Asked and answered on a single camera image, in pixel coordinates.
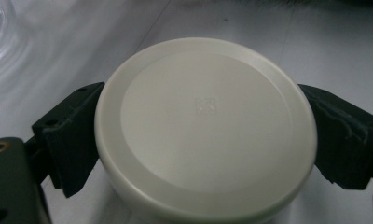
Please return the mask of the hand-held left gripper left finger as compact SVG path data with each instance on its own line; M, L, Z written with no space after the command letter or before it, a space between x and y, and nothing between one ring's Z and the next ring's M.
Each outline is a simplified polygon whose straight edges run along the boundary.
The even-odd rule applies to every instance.
M94 116L103 82L77 89L33 126L35 140L49 154L49 175L66 198L82 190L98 160Z

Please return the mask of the clear jar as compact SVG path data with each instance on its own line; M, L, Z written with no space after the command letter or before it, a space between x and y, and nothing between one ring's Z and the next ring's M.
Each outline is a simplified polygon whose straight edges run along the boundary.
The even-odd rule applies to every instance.
M10 0L0 0L0 74L24 61L31 49L29 35Z

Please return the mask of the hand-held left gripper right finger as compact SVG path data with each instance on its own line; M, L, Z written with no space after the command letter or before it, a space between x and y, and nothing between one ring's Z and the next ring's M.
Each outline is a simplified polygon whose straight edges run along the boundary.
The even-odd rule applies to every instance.
M373 179L373 115L329 91L300 88L316 120L315 165L344 189L365 189Z

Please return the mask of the cream round jar lid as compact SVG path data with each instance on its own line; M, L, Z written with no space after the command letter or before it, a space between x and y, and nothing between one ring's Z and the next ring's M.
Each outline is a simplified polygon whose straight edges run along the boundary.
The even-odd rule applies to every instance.
M266 221L297 196L317 150L300 87L255 51L211 38L130 57L94 126L112 185L152 224Z

